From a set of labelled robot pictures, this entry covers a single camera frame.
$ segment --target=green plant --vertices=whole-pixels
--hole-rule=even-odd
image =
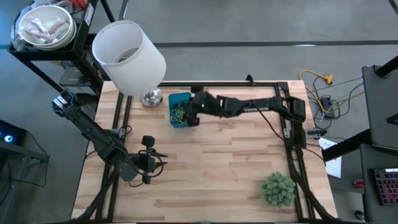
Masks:
[[[295,185],[292,179],[274,172],[261,182],[261,194],[273,207],[290,206],[295,198]]]

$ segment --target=white paper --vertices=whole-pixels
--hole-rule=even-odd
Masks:
[[[324,138],[319,139],[319,145],[323,149],[327,149],[330,146],[334,146],[335,144],[337,143]],[[341,156],[339,158],[326,162],[326,173],[328,175],[332,175],[333,177],[341,178]]]

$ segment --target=blue light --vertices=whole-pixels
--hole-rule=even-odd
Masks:
[[[6,136],[6,137],[4,138],[4,140],[5,140],[6,142],[11,142],[11,141],[12,141],[12,136]]]

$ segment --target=yellow cable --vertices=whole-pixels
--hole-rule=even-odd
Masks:
[[[330,80],[328,76],[320,75],[320,74],[318,74],[317,72],[314,72],[314,71],[311,71],[311,70],[302,70],[302,71],[300,72],[300,74],[299,74],[300,80],[303,80],[303,73],[305,73],[305,72],[309,72],[309,73],[312,73],[312,74],[314,74],[314,75],[316,75],[316,76],[322,77],[324,80],[326,80],[326,79]],[[353,98],[356,98],[357,96],[362,95],[362,94],[365,92],[365,91],[362,91],[361,93],[358,93],[358,94],[356,94],[356,95],[354,95],[354,96],[352,96],[352,97],[350,97],[350,98],[348,98],[348,99],[345,99],[342,103],[340,103],[339,106],[337,106],[336,109],[334,109],[333,111],[328,111],[328,110],[325,110],[325,109],[324,109],[324,107],[322,106],[322,104],[321,104],[319,98],[313,93],[314,90],[309,89],[309,87],[306,86],[306,85],[304,85],[304,86],[305,86],[305,88],[313,95],[313,97],[315,97],[316,101],[317,101],[318,104],[319,104],[319,107],[322,109],[322,111],[323,111],[324,113],[334,113],[336,110],[338,110],[339,108],[341,108],[341,106],[343,106],[343,104],[345,104],[348,100],[353,99]]]

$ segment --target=blue container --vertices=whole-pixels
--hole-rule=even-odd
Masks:
[[[172,116],[172,110],[174,105],[179,105],[180,103],[186,102],[191,97],[191,93],[175,93],[169,95],[169,115]],[[178,121],[172,121],[170,118],[170,124],[175,128],[188,127],[188,123],[179,123]]]

